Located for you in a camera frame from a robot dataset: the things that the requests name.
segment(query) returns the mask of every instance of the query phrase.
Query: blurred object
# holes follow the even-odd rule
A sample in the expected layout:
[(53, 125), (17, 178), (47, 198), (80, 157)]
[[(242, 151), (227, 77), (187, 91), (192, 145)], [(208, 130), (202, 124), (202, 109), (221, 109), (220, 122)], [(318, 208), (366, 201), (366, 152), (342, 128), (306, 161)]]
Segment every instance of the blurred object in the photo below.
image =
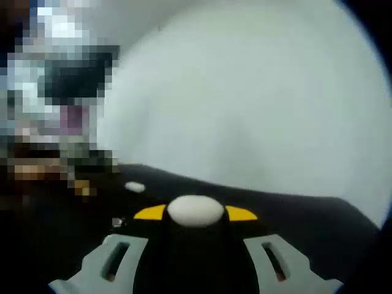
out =
[(15, 53), (8, 54), (6, 84), (0, 88), (1, 157), (14, 165), (12, 178), (65, 178), (76, 194), (89, 195), (88, 184), (75, 181), (75, 173), (106, 155), (95, 152), (89, 131), (119, 47), (84, 28), (64, 3), (45, 1), (30, 9), (29, 1), (6, 1), (3, 7), (7, 24), (28, 20), (29, 11), (36, 15), (23, 44), (16, 42)]

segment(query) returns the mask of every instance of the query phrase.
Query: yellow panel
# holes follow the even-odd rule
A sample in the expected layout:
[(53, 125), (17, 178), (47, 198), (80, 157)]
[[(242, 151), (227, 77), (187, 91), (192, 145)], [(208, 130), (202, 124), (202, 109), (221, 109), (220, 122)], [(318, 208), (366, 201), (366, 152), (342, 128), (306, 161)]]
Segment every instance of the yellow panel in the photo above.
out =
[(166, 205), (158, 205), (153, 207), (145, 208), (135, 214), (134, 219), (148, 219), (154, 221), (162, 220), (162, 216), (164, 215)]
[(249, 210), (234, 206), (226, 206), (226, 209), (230, 222), (257, 220), (257, 216)]

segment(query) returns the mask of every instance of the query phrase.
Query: small white object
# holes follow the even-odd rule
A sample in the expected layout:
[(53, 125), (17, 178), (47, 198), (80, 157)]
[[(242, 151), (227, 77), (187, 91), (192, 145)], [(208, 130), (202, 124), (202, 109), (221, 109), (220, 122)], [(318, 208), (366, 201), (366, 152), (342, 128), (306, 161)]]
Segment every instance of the small white object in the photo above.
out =
[(123, 220), (122, 220), (122, 219), (119, 219), (119, 218), (117, 218), (117, 217), (114, 217), (114, 218), (111, 219), (111, 225), (112, 225), (114, 228), (118, 228), (118, 227), (120, 227), (122, 224), (123, 224)]
[(143, 193), (146, 190), (146, 186), (137, 182), (128, 182), (125, 184), (125, 188), (135, 193)]
[(184, 227), (207, 227), (221, 219), (224, 207), (207, 196), (185, 195), (174, 199), (167, 212), (173, 221)]

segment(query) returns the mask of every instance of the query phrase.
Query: white wall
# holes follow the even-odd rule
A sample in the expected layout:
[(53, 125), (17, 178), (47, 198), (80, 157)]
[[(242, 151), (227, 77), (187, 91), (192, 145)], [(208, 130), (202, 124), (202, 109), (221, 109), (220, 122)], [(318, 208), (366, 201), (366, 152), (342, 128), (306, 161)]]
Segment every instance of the white wall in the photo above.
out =
[(380, 225), (391, 93), (347, 13), (332, 1), (219, 1), (164, 23), (186, 3), (162, 3), (103, 10), (126, 50), (98, 144), (120, 162), (214, 183), (342, 197)]

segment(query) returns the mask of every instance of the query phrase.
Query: gray plastic part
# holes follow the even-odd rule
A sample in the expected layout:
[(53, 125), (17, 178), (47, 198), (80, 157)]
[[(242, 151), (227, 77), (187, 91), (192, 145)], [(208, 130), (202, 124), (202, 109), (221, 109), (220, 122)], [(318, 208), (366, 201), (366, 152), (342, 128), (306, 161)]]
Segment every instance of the gray plastic part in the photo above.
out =
[[(260, 293), (270, 294), (327, 294), (334, 293), (342, 282), (323, 280), (311, 271), (309, 259), (278, 235), (245, 239), (244, 243), (254, 263)], [(268, 246), (283, 273), (279, 281), (263, 245)]]
[[(132, 236), (107, 236), (99, 247), (86, 255), (81, 270), (68, 281), (55, 280), (49, 286), (57, 294), (132, 294), (136, 269), (148, 239)], [(113, 282), (102, 273), (112, 258), (117, 246), (129, 245)]]

